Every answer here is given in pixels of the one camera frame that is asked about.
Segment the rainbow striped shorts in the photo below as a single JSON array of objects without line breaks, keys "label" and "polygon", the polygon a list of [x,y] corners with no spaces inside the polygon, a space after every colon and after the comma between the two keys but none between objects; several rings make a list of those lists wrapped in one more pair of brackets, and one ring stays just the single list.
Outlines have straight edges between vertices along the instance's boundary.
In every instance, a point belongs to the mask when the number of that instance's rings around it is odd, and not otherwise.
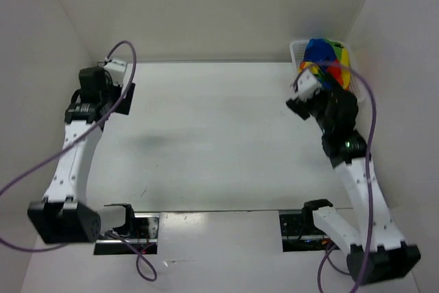
[{"label": "rainbow striped shorts", "polygon": [[349,52],[337,41],[325,38],[309,40],[298,73],[310,69],[313,76],[327,90],[340,87],[349,90],[351,84]]}]

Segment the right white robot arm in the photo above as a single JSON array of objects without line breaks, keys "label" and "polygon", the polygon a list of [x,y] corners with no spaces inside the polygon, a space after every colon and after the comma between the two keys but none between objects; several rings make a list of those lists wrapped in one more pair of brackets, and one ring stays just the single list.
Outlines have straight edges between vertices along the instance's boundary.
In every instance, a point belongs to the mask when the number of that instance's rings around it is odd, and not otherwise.
[{"label": "right white robot arm", "polygon": [[322,147],[342,179],[359,228],[354,229],[326,199],[305,202],[301,226],[322,231],[344,252],[348,272],[360,285],[405,277],[420,261],[408,244],[383,198],[365,139],[355,128],[357,98],[350,91],[312,88],[296,91],[287,107],[302,119],[313,117],[322,131]]}]

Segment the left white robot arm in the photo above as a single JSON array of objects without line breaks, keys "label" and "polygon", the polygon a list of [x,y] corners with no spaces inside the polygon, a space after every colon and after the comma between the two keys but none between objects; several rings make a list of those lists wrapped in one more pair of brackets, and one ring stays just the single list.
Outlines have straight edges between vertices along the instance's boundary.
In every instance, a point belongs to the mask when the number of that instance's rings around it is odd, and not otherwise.
[{"label": "left white robot arm", "polygon": [[[79,72],[80,88],[64,113],[64,146],[73,147],[60,157],[43,199],[30,203],[27,210],[46,244],[93,243],[108,231],[123,238],[136,232],[137,221],[130,204],[107,204],[94,211],[86,203],[88,175],[104,131],[99,120],[121,96],[126,68],[126,63],[116,60]],[[93,124],[97,128],[80,139]]]}]

